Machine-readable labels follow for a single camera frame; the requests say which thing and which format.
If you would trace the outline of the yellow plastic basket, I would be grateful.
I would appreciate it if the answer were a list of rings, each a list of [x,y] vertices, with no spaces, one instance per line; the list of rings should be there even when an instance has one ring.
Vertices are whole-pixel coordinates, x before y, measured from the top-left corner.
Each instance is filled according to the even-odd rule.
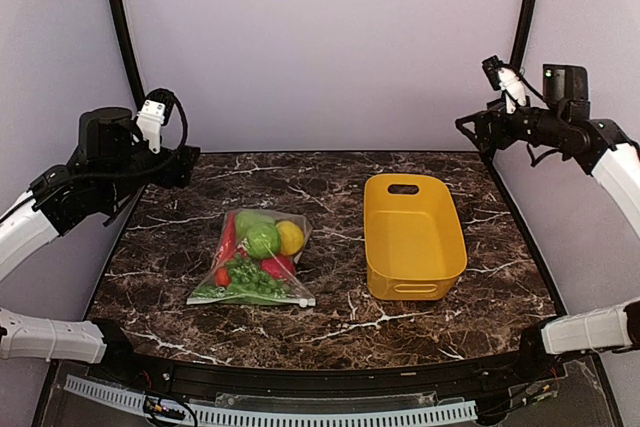
[[[364,187],[367,286],[384,301],[438,301],[466,270],[452,195],[441,180],[378,174]]]

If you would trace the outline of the orange toy carrot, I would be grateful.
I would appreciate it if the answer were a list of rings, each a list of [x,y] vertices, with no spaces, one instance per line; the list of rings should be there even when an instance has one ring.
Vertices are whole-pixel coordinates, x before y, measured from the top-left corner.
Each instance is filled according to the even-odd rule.
[[[235,252],[236,248],[236,228],[235,228],[235,213],[230,212],[227,216],[226,224],[222,231],[222,236],[219,245],[219,257],[222,262]]]

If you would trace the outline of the green toy chayote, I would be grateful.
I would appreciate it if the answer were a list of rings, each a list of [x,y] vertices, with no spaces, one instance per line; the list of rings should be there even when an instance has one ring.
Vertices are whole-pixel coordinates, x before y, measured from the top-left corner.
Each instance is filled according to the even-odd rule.
[[[275,219],[258,210],[242,209],[238,211],[234,219],[236,237],[244,238],[252,226],[260,223],[274,224]]]

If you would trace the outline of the green toy grapes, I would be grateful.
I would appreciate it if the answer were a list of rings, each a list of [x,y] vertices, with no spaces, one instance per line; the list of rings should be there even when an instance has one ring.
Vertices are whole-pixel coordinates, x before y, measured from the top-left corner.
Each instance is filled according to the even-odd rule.
[[[236,256],[224,268],[230,278],[226,290],[233,294],[268,298],[285,298],[289,294],[289,286],[282,279],[275,279],[250,258]]]

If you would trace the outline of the clear dotted zip top bag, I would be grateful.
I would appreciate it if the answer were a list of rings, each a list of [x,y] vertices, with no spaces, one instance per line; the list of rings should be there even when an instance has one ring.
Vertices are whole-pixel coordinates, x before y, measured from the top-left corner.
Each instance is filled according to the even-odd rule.
[[[296,270],[311,232],[302,215],[247,208],[227,212],[211,268],[186,304],[315,306]]]

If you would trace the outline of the green toy guava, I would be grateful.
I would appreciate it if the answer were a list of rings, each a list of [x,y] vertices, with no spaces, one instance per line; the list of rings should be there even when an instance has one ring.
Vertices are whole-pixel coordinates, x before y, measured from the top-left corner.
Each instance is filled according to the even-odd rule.
[[[245,240],[247,253],[255,259],[264,260],[280,253],[280,235],[274,224],[255,224],[248,230]]]

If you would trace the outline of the red toy apple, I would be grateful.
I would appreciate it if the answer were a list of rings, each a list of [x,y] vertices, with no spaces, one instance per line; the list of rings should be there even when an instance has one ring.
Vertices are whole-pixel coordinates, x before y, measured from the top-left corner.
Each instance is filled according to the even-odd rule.
[[[261,268],[275,280],[294,278],[295,265],[290,257],[277,255],[261,261]]]

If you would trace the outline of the yellow toy lemon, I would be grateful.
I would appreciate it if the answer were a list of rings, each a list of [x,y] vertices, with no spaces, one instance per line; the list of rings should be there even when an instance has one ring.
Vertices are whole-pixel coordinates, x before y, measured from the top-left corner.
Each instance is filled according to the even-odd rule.
[[[280,254],[292,257],[297,254],[305,244],[305,234],[303,230],[294,222],[284,220],[276,224],[280,235]]]

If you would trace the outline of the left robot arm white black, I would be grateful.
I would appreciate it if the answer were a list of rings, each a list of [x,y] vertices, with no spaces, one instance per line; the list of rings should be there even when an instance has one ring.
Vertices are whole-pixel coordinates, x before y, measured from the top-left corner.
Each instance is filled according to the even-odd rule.
[[[162,149],[159,155],[135,155],[105,179],[74,180],[74,164],[50,168],[1,216],[1,277],[90,216],[102,214],[110,225],[149,184],[165,189],[188,186],[200,153],[198,147],[186,146]],[[102,364],[120,383],[131,383],[141,374],[140,359],[132,352],[127,336],[111,320],[72,322],[1,310],[3,360]]]

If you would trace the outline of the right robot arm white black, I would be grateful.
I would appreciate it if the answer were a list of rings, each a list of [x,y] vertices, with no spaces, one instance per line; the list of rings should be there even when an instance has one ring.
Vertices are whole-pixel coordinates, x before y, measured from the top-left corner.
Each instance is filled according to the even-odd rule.
[[[569,120],[537,107],[508,113],[492,107],[455,121],[455,126],[484,156],[517,141],[544,146],[573,160],[608,198],[626,230],[639,233],[639,145],[612,120]],[[543,320],[525,329],[510,360],[510,371],[530,381],[563,357],[589,352],[639,349],[639,296],[591,310]]]

